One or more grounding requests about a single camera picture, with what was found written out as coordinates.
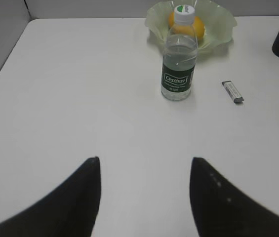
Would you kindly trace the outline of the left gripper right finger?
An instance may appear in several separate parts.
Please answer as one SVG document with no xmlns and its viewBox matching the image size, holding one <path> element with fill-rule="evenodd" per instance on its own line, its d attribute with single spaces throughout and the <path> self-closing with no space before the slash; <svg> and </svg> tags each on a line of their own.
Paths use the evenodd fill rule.
<svg viewBox="0 0 279 237">
<path fill-rule="evenodd" d="M 190 203 L 200 237 L 279 237 L 279 216 L 235 187 L 203 158 L 192 160 Z"/>
</svg>

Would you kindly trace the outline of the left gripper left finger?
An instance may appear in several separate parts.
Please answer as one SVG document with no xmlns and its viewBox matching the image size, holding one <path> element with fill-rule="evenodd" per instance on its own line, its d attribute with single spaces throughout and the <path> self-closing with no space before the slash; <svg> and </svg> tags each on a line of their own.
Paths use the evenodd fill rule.
<svg viewBox="0 0 279 237">
<path fill-rule="evenodd" d="M 88 158 L 44 198 L 0 223 L 0 237 L 89 237 L 101 200 L 101 166 Z"/>
</svg>

